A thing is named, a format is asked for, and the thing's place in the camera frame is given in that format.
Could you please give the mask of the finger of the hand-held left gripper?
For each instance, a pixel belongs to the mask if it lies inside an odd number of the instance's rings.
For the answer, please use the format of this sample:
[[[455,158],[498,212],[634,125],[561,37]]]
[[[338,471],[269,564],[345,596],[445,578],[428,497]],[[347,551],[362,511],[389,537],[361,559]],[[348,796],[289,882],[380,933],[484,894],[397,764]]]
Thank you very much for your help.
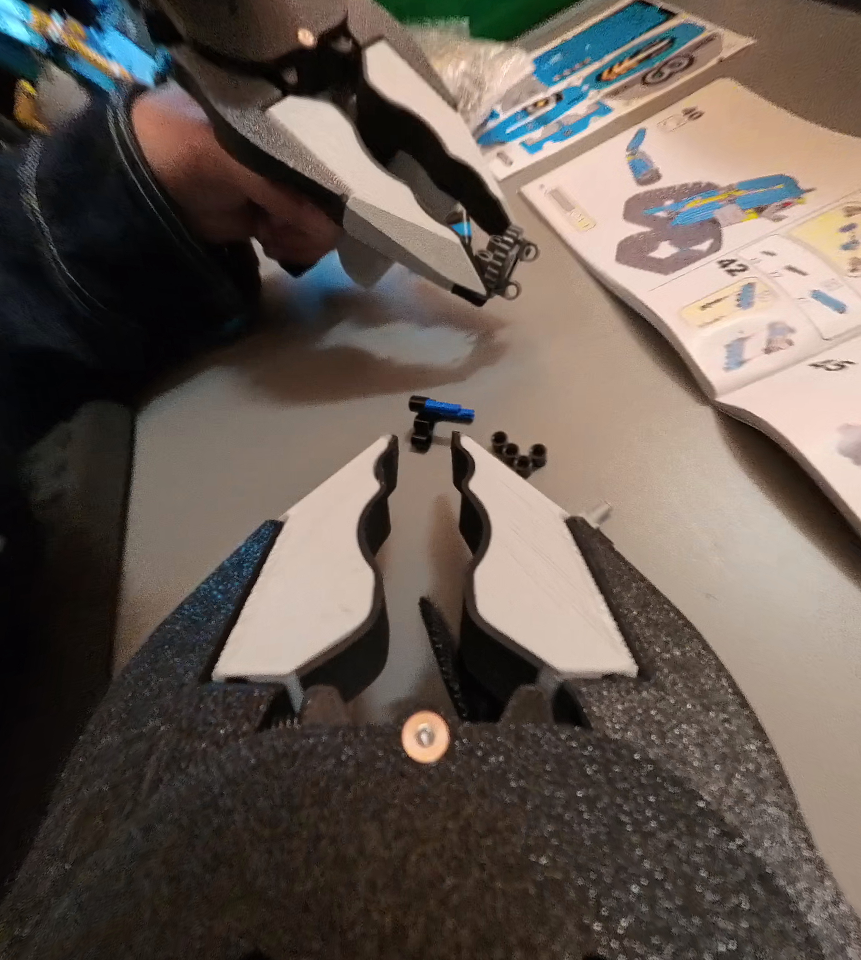
[[[487,234],[510,226],[507,202],[461,114],[387,39],[360,55],[357,127],[381,162],[408,159],[412,186],[432,186]]]
[[[271,131],[320,170],[320,185],[343,204],[337,254],[357,285],[377,284],[400,265],[448,292],[486,302],[474,256],[453,229],[460,203],[418,162],[396,152],[390,169],[376,162],[352,122],[332,103],[286,97],[264,112]]]

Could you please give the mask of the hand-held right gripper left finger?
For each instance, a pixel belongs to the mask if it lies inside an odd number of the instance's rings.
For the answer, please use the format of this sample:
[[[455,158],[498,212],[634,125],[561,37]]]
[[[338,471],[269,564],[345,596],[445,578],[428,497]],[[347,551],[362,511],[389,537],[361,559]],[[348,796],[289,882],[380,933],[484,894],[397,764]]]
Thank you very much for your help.
[[[398,437],[379,436],[280,517],[213,681],[375,682],[389,654],[376,555],[398,464]]]

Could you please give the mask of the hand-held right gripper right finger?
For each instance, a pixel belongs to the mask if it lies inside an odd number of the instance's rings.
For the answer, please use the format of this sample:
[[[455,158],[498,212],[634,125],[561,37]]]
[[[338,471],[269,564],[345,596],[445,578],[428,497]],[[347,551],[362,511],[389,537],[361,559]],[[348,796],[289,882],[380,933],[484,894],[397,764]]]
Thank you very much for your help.
[[[480,681],[635,678],[639,665],[566,510],[472,438],[450,441],[458,529],[471,552],[460,649]]]

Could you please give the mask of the grey gear assembly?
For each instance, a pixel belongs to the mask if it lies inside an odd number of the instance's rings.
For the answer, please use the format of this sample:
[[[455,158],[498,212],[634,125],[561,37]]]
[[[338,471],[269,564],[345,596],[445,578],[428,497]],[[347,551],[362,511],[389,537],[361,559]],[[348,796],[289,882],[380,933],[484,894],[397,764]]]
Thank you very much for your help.
[[[514,279],[515,271],[520,264],[532,263],[539,257],[539,247],[518,224],[512,223],[503,233],[491,235],[486,246],[473,252],[486,299],[518,299],[521,285]]]

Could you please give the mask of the blue black pin connector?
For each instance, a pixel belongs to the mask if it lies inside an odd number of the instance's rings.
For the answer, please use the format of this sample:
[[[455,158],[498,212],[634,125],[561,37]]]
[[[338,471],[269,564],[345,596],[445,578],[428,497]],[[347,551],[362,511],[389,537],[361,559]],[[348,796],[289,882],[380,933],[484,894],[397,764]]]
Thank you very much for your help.
[[[409,398],[408,409],[414,414],[410,445],[419,452],[426,452],[430,448],[438,424],[466,426],[472,424],[476,417],[473,409],[460,403],[435,400],[418,394]]]

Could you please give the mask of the person's left forearm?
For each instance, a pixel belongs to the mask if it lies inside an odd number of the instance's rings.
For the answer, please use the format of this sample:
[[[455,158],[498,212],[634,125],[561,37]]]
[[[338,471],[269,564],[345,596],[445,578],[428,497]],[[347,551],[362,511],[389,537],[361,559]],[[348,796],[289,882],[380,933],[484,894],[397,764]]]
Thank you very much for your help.
[[[4,432],[128,402],[256,309],[252,246],[191,233],[138,146],[133,99],[97,102],[0,157]]]

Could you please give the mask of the grey desk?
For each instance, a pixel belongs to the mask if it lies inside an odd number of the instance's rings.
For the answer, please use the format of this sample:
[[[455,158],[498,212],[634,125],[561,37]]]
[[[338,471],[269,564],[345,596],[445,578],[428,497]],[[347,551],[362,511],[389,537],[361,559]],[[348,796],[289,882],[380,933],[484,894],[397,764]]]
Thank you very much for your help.
[[[513,201],[541,250],[516,302],[476,309],[405,270],[360,291],[333,257],[301,279],[262,260],[264,319],[136,416],[113,670],[261,522],[396,433],[378,554],[389,659],[355,715],[382,722],[410,699],[447,707],[417,604],[432,597],[460,624],[460,498],[447,442],[420,454],[405,434],[409,396],[459,402],[482,445],[497,430],[547,445],[532,484],[567,511],[610,506],[608,537],[725,663],[861,915],[861,540]]]

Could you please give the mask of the person's left hand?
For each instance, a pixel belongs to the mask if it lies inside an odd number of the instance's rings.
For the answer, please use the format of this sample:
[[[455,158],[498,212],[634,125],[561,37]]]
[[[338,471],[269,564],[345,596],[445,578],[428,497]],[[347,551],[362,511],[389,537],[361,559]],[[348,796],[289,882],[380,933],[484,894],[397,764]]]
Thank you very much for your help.
[[[148,168],[203,241],[256,241],[266,257],[301,269],[338,246],[342,228],[307,198],[233,159],[205,111],[181,87],[140,93],[130,114]]]

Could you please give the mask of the large clear plastic bag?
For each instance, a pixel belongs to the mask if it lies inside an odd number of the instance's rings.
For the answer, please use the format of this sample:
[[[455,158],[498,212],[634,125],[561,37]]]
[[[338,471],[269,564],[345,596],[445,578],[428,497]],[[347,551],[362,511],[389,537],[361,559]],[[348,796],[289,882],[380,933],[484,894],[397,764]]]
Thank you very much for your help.
[[[413,25],[419,46],[457,103],[458,113],[475,130],[511,88],[530,75],[532,58],[514,44],[474,38],[462,21]]]

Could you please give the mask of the green plastic bin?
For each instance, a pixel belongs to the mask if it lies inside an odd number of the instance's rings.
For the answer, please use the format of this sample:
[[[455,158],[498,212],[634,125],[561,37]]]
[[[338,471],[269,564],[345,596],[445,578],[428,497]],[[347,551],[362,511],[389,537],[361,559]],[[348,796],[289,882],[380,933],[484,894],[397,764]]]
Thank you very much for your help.
[[[555,17],[573,1],[379,1],[409,26],[459,22],[471,37],[511,41]]]

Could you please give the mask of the black connector cluster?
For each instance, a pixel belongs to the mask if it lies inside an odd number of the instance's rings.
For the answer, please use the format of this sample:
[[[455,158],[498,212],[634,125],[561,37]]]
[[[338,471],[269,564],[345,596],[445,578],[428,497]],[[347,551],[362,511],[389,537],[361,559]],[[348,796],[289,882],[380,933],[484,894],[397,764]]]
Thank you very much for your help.
[[[544,470],[548,463],[548,448],[544,443],[535,442],[521,446],[504,430],[491,434],[489,446],[492,455],[499,462],[524,480]]]

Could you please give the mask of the blue sticker sheet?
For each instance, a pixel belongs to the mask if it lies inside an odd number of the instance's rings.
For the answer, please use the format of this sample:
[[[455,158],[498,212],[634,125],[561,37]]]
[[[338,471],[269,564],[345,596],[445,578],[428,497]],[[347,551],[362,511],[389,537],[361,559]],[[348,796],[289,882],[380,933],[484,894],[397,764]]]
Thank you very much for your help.
[[[499,182],[626,129],[756,42],[671,2],[616,2],[529,54],[475,131]]]

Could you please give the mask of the instruction booklet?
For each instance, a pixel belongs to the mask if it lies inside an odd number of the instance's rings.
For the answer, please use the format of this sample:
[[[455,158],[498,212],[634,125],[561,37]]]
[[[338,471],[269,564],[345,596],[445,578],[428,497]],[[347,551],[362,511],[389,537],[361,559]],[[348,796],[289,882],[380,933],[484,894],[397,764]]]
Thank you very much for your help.
[[[719,78],[521,195],[861,537],[861,138]]]

